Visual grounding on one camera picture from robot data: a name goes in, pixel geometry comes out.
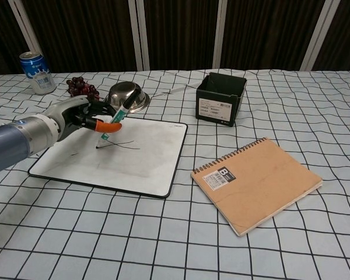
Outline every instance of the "stainless steel bowl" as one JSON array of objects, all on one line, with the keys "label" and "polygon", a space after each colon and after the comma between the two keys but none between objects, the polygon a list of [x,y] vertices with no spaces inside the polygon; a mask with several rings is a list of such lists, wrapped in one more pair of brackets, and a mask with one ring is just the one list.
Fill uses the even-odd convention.
[{"label": "stainless steel bowl", "polygon": [[130,94],[134,92],[135,89],[139,89],[141,93],[139,94],[135,102],[132,104],[128,112],[136,113],[138,111],[141,111],[146,106],[148,106],[151,99],[145,92],[142,91],[140,86],[134,82],[116,83],[109,90],[109,94],[107,96],[107,102],[110,103],[110,105],[114,109],[118,110],[119,107],[121,107],[121,105],[128,98],[128,96],[130,96]]}]

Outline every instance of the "grid pattern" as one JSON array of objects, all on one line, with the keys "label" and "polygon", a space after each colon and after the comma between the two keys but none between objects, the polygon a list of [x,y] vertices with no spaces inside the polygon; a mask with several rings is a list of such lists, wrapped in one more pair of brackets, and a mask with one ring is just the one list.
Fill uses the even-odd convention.
[{"label": "grid pattern", "polygon": [[[247,79],[232,128],[195,118],[195,88],[211,71]],[[61,73],[45,96],[5,75],[0,124],[67,99],[65,81],[79,75],[102,97],[134,81],[151,97],[137,117],[188,124],[172,192],[163,200],[28,177],[39,154],[0,172],[0,279],[350,279],[350,72]],[[190,172],[261,137],[324,184],[237,237]]]}]

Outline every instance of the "dark curtain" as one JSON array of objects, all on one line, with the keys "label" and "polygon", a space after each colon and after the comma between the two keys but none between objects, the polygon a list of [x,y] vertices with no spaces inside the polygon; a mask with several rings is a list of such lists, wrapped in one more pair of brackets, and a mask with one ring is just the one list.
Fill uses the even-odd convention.
[{"label": "dark curtain", "polygon": [[228,1],[221,68],[299,70],[324,0]]},{"label": "dark curtain", "polygon": [[52,72],[136,71],[128,1],[22,1]]},{"label": "dark curtain", "polygon": [[0,0],[0,75],[22,74],[19,55],[29,48],[7,0]]},{"label": "dark curtain", "polygon": [[350,0],[339,3],[313,70],[350,71]]},{"label": "dark curtain", "polygon": [[150,69],[211,68],[218,0],[144,0]]}]

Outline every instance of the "robotic hand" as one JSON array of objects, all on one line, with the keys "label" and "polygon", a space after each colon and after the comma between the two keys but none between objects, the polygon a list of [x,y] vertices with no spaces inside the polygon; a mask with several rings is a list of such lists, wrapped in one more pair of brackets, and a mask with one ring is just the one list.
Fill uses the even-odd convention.
[{"label": "robotic hand", "polygon": [[110,124],[93,118],[115,113],[105,102],[76,96],[51,105],[43,114],[0,126],[0,171],[53,146],[79,128],[103,133],[120,130],[120,123]]}]

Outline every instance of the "notebook label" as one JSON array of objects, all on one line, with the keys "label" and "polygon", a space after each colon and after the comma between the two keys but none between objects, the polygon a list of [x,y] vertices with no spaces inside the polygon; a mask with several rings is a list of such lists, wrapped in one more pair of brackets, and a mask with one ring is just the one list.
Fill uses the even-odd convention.
[{"label": "notebook label", "polygon": [[200,116],[229,121],[232,104],[203,98],[199,100],[198,114]]},{"label": "notebook label", "polygon": [[229,182],[236,179],[236,177],[226,168],[222,167],[215,170],[212,173],[207,174],[203,177],[207,185],[211,187],[213,191],[227,185]]}]

